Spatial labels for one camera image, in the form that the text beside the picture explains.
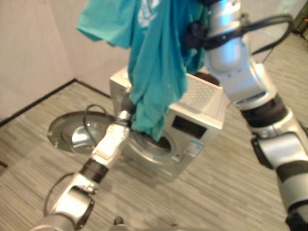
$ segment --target metal disc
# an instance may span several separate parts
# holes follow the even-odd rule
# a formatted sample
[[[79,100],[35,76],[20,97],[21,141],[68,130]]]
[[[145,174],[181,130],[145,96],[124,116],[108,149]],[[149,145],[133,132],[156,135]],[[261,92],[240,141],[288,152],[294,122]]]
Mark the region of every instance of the metal disc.
[[[71,112],[56,118],[50,125],[48,139],[59,149],[72,153],[90,154],[94,142],[82,124],[84,111]],[[98,143],[106,134],[112,118],[100,112],[89,111],[86,123]]]

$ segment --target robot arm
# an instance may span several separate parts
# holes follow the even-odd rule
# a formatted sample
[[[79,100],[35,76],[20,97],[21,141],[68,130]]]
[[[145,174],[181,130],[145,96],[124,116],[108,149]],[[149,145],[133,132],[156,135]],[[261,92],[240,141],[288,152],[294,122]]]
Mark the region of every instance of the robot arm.
[[[204,0],[209,27],[198,42],[206,49],[205,65],[241,111],[254,135],[260,163],[275,169],[291,231],[308,223],[308,137],[277,93],[263,64],[256,64],[247,46],[239,0]]]
[[[119,115],[104,138],[93,150],[82,169],[73,175],[52,209],[31,231],[76,231],[87,222],[94,206],[92,195],[114,165],[130,133],[130,116],[134,105],[124,98]]]

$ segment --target washing machine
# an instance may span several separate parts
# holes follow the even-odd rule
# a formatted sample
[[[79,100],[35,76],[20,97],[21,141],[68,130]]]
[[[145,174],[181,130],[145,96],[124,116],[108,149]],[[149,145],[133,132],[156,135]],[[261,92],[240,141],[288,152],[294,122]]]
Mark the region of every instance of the washing machine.
[[[187,74],[188,91],[169,107],[161,139],[132,131],[122,154],[168,180],[174,180],[222,130],[230,103],[221,86]],[[130,88],[127,68],[110,78],[115,114]]]

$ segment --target black cable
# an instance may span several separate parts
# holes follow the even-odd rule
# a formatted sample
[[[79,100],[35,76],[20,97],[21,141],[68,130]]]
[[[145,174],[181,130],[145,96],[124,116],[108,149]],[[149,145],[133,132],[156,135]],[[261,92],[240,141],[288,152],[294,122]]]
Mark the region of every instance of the black cable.
[[[92,107],[98,107],[98,108],[100,108],[100,109],[103,111],[104,115],[105,115],[106,117],[111,118],[112,120],[114,120],[114,117],[113,117],[112,115],[108,114],[108,113],[107,113],[107,110],[106,110],[105,108],[103,108],[102,106],[99,106],[99,105],[97,105],[97,104],[90,104],[89,106],[87,106],[87,108],[86,108],[86,110],[85,110],[85,112],[84,112],[84,114],[83,114],[83,117],[82,117],[82,124],[83,124],[83,127],[85,128],[87,134],[90,136],[90,138],[91,138],[91,140],[92,140],[94,146],[97,146],[97,142],[95,141],[95,139],[93,138],[92,134],[90,133],[89,128],[88,128],[88,126],[87,126],[87,122],[86,122],[89,109],[92,108]]]
[[[52,191],[54,190],[54,188],[61,182],[63,181],[66,177],[69,177],[69,176],[72,176],[74,174],[74,172],[70,172],[70,173],[67,173],[65,175],[63,175],[62,177],[60,177],[57,182],[52,186],[52,188],[48,191],[47,193],[47,196],[45,198],[45,201],[44,201],[44,206],[43,206],[43,215],[44,217],[48,215],[48,211],[47,211],[47,203],[49,201],[49,198],[52,194]]]
[[[252,54],[257,54],[263,51],[267,51],[269,49],[272,49],[274,47],[276,47],[278,44],[280,44],[282,41],[284,41],[288,35],[293,31],[293,19],[292,16],[289,14],[282,14],[282,15],[277,15],[277,16],[272,16],[272,17],[268,17],[265,19],[262,19],[260,21],[245,25],[243,27],[243,30],[245,33],[249,32],[249,31],[253,31],[253,30],[257,30],[257,29],[261,29],[267,26],[272,26],[272,25],[276,25],[276,24],[281,24],[281,23],[287,23],[288,27],[285,31],[285,33],[275,42],[270,43],[269,45],[266,45],[262,48],[259,48],[258,50],[254,51]]]

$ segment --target teal t-shirt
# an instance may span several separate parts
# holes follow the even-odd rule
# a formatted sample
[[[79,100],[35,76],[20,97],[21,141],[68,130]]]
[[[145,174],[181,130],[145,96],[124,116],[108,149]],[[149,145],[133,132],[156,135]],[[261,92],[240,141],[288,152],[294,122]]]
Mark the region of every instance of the teal t-shirt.
[[[205,23],[196,0],[89,0],[77,28],[92,40],[131,48],[130,99],[136,104],[132,129],[158,140],[170,104],[187,90],[185,73],[203,64],[204,50],[187,50],[187,26]]]

